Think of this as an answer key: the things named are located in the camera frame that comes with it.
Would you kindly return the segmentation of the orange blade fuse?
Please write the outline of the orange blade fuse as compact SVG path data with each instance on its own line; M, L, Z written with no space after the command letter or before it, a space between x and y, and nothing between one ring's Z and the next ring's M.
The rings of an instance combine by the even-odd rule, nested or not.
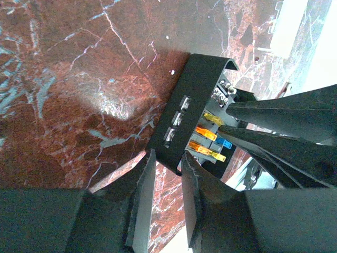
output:
M201 128L201 127L199 127L199 126L197 126L197 127L195 128L195 131L196 131L197 133L201 134L202 136L204 136L204 137L206 137L206 138L212 140L212 141L215 141L216 138L217 138L217 135L216 135L215 133L211 132L211 131L208 130L208 129Z
M204 146L201 146L198 143L190 141L189 142L189 147L191 149L195 150L196 152L201 153L203 155L212 156L213 158L215 158L218 161L224 162L226 160L225 156L221 155L220 153L214 152L214 151L212 151L212 150L210 150L210 149L208 149L208 148L206 148Z

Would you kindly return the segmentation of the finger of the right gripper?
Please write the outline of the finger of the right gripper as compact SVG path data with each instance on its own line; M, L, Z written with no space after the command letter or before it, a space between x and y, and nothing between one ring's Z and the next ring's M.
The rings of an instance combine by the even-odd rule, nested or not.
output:
M234 103L226 113L290 137L336 144L336 85L279 99Z
M336 146L228 125L218 134L249 153L285 188L336 188Z

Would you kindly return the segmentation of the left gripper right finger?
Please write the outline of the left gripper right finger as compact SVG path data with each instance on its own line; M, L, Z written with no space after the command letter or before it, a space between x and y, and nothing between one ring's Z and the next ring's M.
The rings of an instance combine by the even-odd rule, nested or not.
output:
M194 252L336 252L336 189L237 191L188 152L181 165Z

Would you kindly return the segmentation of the black fuse box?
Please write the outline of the black fuse box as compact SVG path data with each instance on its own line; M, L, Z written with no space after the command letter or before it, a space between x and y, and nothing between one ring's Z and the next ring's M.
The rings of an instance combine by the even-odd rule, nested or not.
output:
M185 151L188 151L201 166L217 178L221 178L236 150L227 143L218 144L195 131L196 127L217 134L219 126L208 121L204 112L220 117L226 125L246 128L247 123L226 113L232 103L255 101L254 93L232 86L226 77L227 71L239 68L231 58L192 54L176 84L159 123L147 145L155 150L159 163L180 175L178 169ZM195 142L226 157L224 162L203 155L189 147Z

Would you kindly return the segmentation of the yellow blade fuse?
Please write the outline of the yellow blade fuse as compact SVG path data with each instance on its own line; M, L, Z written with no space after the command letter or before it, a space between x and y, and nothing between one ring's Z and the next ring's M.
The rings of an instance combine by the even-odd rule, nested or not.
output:
M224 121L218 117L218 116L214 116L208 112L204 112L203 116L208 120L208 121L211 121L212 123L215 123L216 125L218 126L222 126L224 125Z

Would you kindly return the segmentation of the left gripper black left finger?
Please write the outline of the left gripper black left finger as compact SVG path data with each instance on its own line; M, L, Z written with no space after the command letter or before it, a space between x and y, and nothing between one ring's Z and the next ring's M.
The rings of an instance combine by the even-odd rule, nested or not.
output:
M1 190L1 252L147 252L155 151L96 191Z

